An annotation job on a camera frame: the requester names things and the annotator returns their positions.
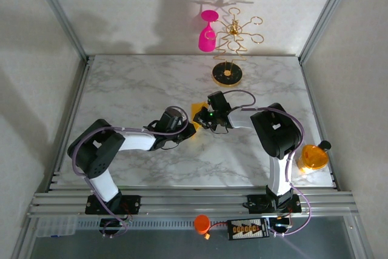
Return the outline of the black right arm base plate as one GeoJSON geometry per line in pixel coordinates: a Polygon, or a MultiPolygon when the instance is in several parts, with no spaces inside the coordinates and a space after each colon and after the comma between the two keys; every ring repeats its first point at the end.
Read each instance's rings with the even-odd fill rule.
{"type": "Polygon", "coordinates": [[[301,214],[301,202],[297,194],[293,194],[291,199],[280,205],[277,209],[271,205],[265,195],[248,195],[247,201],[243,202],[249,214],[301,214]]]}

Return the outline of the small black controller box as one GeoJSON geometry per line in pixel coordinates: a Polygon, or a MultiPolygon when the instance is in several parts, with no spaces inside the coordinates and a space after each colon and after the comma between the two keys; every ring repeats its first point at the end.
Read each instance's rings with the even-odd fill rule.
{"type": "Polygon", "coordinates": [[[99,222],[99,231],[105,235],[115,235],[118,232],[123,232],[125,227],[120,221],[114,218],[103,218],[99,222]]]}
{"type": "Polygon", "coordinates": [[[269,219],[270,228],[279,233],[286,233],[292,228],[290,217],[276,217],[269,219]]]}

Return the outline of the aluminium mounting rail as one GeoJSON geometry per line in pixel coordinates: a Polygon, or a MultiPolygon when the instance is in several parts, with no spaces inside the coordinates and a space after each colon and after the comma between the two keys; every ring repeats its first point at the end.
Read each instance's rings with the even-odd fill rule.
{"type": "MultiPolygon", "coordinates": [[[[139,195],[140,217],[246,217],[243,207],[248,195],[261,195],[260,188],[227,189],[124,189],[123,195],[139,195]]],[[[54,215],[86,216],[85,205],[90,191],[85,189],[56,189],[33,196],[27,214],[30,217],[54,215]]],[[[301,197],[302,216],[340,215],[357,213],[358,209],[350,192],[335,189],[304,189],[301,197]]]]}

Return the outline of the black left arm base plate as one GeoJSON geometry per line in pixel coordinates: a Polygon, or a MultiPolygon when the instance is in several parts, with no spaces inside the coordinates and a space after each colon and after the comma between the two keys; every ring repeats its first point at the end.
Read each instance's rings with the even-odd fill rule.
{"type": "MultiPolygon", "coordinates": [[[[141,197],[139,195],[123,195],[119,193],[109,202],[103,201],[103,203],[116,215],[137,215],[141,205],[141,197]]],[[[95,195],[88,197],[85,205],[85,213],[87,215],[109,214],[95,195]]]]}

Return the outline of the pink plastic wine glass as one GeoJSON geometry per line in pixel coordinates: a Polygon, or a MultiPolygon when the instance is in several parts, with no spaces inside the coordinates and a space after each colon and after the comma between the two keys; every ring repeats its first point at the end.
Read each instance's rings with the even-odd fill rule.
{"type": "Polygon", "coordinates": [[[201,18],[207,24],[199,34],[198,48],[203,52],[212,52],[216,47],[216,33],[212,23],[218,20],[219,14],[214,10],[205,10],[201,13],[201,18]]]}

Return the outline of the orange round push button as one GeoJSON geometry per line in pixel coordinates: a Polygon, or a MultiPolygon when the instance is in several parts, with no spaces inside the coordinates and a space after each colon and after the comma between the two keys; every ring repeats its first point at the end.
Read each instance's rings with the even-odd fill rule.
{"type": "Polygon", "coordinates": [[[206,215],[198,215],[194,220],[194,228],[200,235],[205,235],[211,227],[210,219],[206,215]]]}

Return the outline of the yellow paper sheet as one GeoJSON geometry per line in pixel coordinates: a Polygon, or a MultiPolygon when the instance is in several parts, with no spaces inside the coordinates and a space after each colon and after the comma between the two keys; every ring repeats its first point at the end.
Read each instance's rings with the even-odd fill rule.
{"type": "Polygon", "coordinates": [[[191,123],[194,125],[195,130],[198,130],[200,125],[194,121],[195,115],[201,111],[201,109],[205,107],[206,109],[209,108],[209,105],[206,102],[203,103],[194,103],[191,105],[191,123]]]}

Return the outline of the orange plastic wine glass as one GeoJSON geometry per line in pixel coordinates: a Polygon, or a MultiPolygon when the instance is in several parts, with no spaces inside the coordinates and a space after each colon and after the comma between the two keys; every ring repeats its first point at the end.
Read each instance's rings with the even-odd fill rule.
{"type": "Polygon", "coordinates": [[[327,152],[332,145],[326,141],[321,141],[318,145],[306,144],[303,146],[301,155],[298,158],[297,166],[302,173],[309,173],[313,170],[320,170],[329,163],[327,152]]]}

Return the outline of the black power distribution board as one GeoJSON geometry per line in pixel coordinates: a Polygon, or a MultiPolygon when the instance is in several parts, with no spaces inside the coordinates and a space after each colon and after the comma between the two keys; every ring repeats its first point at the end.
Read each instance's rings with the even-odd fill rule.
{"type": "Polygon", "coordinates": [[[230,241],[270,237],[268,221],[265,218],[228,220],[227,231],[230,241]]]}

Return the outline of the clear plastic organizer box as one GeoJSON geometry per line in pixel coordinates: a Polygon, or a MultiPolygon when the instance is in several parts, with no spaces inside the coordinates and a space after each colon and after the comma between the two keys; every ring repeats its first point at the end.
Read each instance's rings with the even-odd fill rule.
{"type": "Polygon", "coordinates": [[[77,225],[78,217],[74,215],[42,217],[36,227],[36,236],[44,238],[73,235],[76,232],[77,225]]]}

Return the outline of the aluminium frame post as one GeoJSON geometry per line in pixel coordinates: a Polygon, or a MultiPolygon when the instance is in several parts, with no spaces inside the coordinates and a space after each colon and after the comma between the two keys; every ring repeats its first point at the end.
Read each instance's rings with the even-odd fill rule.
{"type": "Polygon", "coordinates": [[[308,58],[312,54],[316,44],[318,43],[321,35],[324,33],[325,28],[327,27],[334,11],[340,2],[341,0],[327,0],[324,4],[319,17],[316,20],[316,23],[313,26],[313,29],[310,32],[310,35],[298,56],[298,61],[301,66],[307,62],[308,58]]]}
{"type": "Polygon", "coordinates": [[[62,28],[62,31],[65,33],[72,47],[76,50],[80,60],[86,64],[89,60],[89,56],[86,54],[60,2],[58,0],[46,0],[46,2],[50,6],[51,11],[62,28]]]}

